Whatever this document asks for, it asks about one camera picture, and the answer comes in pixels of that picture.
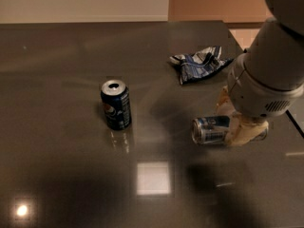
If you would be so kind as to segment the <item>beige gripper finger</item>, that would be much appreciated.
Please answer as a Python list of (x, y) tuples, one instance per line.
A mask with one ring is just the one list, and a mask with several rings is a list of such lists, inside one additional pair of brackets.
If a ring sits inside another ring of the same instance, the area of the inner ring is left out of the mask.
[(224, 143), (231, 147), (243, 146), (269, 126), (267, 120), (248, 117), (236, 111), (228, 117), (230, 122)]
[(231, 115), (235, 111), (235, 108), (230, 100), (228, 93), (228, 86), (224, 86), (218, 96), (218, 101), (216, 104), (216, 114), (223, 115)]

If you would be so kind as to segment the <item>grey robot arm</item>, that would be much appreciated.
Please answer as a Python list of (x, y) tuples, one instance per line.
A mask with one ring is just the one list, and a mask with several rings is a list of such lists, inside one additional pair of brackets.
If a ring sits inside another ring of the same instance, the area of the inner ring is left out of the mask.
[(224, 143), (242, 146), (303, 94), (304, 0), (265, 0), (272, 16), (231, 64), (216, 113), (230, 118)]

